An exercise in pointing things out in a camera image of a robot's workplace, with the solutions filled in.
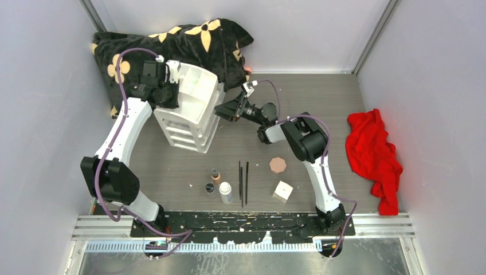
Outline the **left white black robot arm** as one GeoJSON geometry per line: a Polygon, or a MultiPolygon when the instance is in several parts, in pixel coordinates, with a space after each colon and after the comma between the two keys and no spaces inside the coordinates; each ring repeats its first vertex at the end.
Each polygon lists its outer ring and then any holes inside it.
{"type": "Polygon", "coordinates": [[[90,194],[106,209],[117,206],[133,216],[154,237],[166,236],[164,208],[140,190],[139,178],[130,170],[130,157],[139,134],[155,107],[178,107],[181,63],[146,61],[139,81],[121,89],[122,106],[103,145],[80,168],[90,194]]]}

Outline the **tan foundation bottle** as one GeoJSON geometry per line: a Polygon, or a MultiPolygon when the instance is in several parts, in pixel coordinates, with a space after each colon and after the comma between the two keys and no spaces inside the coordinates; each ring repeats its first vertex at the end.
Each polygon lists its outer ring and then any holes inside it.
{"type": "Polygon", "coordinates": [[[216,169],[212,169],[211,179],[214,184],[219,185],[221,183],[221,174],[216,169]]]}

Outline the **white plastic bottle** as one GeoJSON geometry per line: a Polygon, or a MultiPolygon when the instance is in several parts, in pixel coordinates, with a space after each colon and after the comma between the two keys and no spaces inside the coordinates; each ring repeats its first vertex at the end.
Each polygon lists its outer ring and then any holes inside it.
{"type": "Polygon", "coordinates": [[[230,204],[233,200],[232,187],[228,182],[222,182],[219,186],[219,193],[224,204],[230,204]]]}

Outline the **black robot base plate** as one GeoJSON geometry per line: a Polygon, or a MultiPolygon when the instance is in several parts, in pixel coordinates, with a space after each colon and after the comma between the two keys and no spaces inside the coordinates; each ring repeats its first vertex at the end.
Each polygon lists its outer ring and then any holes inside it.
{"type": "Polygon", "coordinates": [[[165,232],[183,233],[191,230],[187,243],[234,244],[262,243],[266,234],[272,244],[310,243],[313,237],[338,237],[344,223],[325,229],[314,213],[239,213],[239,212],[177,212],[167,211],[165,232]]]}

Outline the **short black makeup pencil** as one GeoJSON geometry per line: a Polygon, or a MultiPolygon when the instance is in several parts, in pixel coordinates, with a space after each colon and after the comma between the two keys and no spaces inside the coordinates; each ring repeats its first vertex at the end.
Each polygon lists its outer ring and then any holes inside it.
{"type": "Polygon", "coordinates": [[[242,199],[240,201],[241,201],[241,208],[243,208],[244,207],[243,175],[242,175],[242,199]]]}

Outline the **white plastic drawer organizer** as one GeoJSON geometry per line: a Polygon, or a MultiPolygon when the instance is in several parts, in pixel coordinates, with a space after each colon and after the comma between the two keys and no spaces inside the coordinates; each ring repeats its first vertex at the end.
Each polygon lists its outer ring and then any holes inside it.
{"type": "Polygon", "coordinates": [[[205,154],[220,120],[214,107],[221,104],[224,97],[224,83],[219,82],[214,73],[182,63],[179,70],[179,107],[157,107],[154,116],[171,146],[205,154]]]}

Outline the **thick black makeup pencil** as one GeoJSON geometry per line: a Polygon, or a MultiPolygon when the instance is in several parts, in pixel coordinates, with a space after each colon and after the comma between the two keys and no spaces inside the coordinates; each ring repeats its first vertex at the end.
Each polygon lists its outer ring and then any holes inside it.
{"type": "Polygon", "coordinates": [[[246,169],[245,169],[245,205],[248,204],[248,182],[249,182],[249,162],[246,162],[246,169]]]}

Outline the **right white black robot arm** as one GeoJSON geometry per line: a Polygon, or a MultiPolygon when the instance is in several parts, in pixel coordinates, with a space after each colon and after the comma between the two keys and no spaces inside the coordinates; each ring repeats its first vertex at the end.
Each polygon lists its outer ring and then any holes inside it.
{"type": "Polygon", "coordinates": [[[217,105],[214,110],[217,116],[227,121],[246,119],[257,123],[257,136],[264,144],[287,142],[296,159],[307,169],[315,194],[319,230],[325,235],[333,235],[346,228],[346,211],[342,199],[336,194],[328,165],[328,128],[320,120],[304,112],[280,121],[273,103],[257,107],[249,102],[244,92],[217,105]]]}

